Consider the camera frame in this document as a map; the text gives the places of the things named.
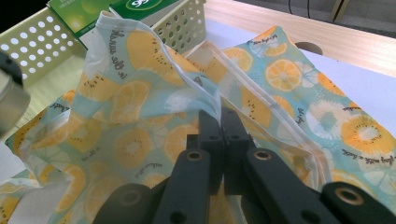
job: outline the screw hole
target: screw hole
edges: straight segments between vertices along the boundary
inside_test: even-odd
[[[312,224],[320,223],[320,217],[316,213],[313,213],[311,211],[303,211],[301,213],[301,217],[307,223],[312,223]]]
[[[267,152],[263,152],[263,151],[255,152],[254,157],[256,157],[257,159],[262,160],[262,161],[269,161],[272,158],[271,154],[269,154]]]
[[[187,221],[187,216],[182,212],[173,212],[170,216],[170,220],[175,224],[185,223]]]

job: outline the green box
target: green box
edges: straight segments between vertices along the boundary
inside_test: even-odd
[[[120,18],[142,21],[151,27],[181,2],[182,0],[121,0],[110,4],[109,10]]]
[[[102,10],[120,0],[50,0],[47,6],[86,47]]]

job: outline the wooden surface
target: wooden surface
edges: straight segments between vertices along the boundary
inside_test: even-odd
[[[281,26],[293,42],[311,42],[323,55],[396,77],[396,39],[233,0],[206,0],[205,18],[260,34]]]

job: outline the perforated basket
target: perforated basket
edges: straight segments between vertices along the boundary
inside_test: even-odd
[[[184,0],[151,29],[164,44],[179,53],[186,52],[205,38],[204,3],[205,0]],[[0,50],[20,65],[24,88],[32,98],[25,115],[10,133],[77,86],[86,53],[49,8],[0,34]]]

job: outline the fabric bag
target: fabric bag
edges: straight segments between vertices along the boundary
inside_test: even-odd
[[[198,133],[198,111],[219,121],[222,105],[237,111],[256,144],[277,152],[307,186],[320,190],[342,180],[395,211],[395,167],[380,159],[393,158],[395,139],[280,27],[235,48],[206,41],[186,57],[141,22],[102,12],[96,27],[76,90],[7,140],[26,170],[0,186],[2,221],[27,190],[64,182],[68,189],[48,223],[92,223],[116,188],[152,188],[168,177],[187,134]],[[363,136],[381,132],[373,149],[353,142],[360,135],[350,130],[363,121]],[[210,223],[246,222],[238,203],[220,189],[211,197]]]

